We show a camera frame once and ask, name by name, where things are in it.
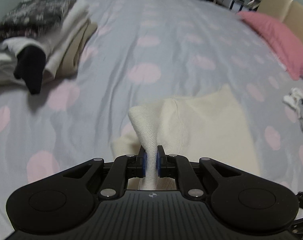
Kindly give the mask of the cream knit sweater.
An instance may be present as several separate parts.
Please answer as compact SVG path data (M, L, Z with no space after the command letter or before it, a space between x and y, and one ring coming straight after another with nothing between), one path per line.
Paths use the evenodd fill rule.
M229 85L203 97L161 99L134 106L128 112L132 130L112 142L114 157L147 153L146 176L130 182L130 189L173 190L175 182L159 178L157 147L190 161L209 157L260 175L260 166L246 117Z

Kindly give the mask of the grey duvet pink dots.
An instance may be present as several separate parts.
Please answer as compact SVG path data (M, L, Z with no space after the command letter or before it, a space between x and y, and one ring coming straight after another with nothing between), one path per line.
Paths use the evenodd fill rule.
M31 96L0 87L0 239L9 195L95 157L131 130L130 107L203 96L229 84L247 117L261 175L303 191L303 134L283 96L303 92L237 16L202 0L86 0L98 29L78 73Z

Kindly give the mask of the white grey garment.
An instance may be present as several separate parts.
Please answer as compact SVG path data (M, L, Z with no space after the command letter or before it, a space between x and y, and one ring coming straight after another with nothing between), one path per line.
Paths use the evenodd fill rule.
M296 87L290 89L289 94L283 97L283 103L295 112L303 133L303 92Z

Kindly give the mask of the white folded garment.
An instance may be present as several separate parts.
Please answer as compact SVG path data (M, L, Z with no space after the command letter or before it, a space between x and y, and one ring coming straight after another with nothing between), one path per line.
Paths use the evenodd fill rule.
M85 0L77 0L62 24L54 31L33 39L27 37L8 38L0 43L0 50L8 50L15 58L26 46L39 47L46 55L46 64L53 52L64 44L67 38L74 37L89 18L89 4Z

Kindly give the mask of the black garment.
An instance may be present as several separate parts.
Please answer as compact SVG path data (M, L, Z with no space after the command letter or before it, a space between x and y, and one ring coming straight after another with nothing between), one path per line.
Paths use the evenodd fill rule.
M43 71L46 65L45 53L36 46L26 46L17 55L17 66L14 77L25 82L31 95L37 95L41 91Z

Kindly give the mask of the beige folded garment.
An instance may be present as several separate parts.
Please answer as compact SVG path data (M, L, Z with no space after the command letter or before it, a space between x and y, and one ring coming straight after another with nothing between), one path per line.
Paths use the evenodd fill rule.
M79 28L74 37L67 38L66 42L57 48L49 57L44 69L43 84L56 78L71 76L78 71L78 63L87 41L97 29L97 24L87 20ZM18 84L25 85L24 81L14 78L13 72L17 65L17 58L7 49L0 50L0 86Z

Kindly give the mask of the pink pillow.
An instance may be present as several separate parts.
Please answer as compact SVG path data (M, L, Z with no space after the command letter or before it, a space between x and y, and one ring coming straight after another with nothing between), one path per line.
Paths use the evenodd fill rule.
M284 23L259 12L237 15L267 42L293 80L303 78L303 43Z

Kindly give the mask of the floral dark folded garment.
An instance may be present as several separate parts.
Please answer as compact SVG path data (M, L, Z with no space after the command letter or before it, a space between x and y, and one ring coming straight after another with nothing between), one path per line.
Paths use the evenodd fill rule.
M56 29L77 0L22 0L0 21L0 43L12 37L38 38Z

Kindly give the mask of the white bedside table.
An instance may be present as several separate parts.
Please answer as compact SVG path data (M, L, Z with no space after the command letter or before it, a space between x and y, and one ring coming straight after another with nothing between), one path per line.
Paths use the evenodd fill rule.
M214 0L213 3L233 12L257 11L261 0Z

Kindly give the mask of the cream padded headboard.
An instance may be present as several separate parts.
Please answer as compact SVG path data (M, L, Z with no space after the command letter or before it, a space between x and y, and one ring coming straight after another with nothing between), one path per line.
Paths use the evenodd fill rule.
M295 0L261 0L257 12L284 23L303 43L303 5Z

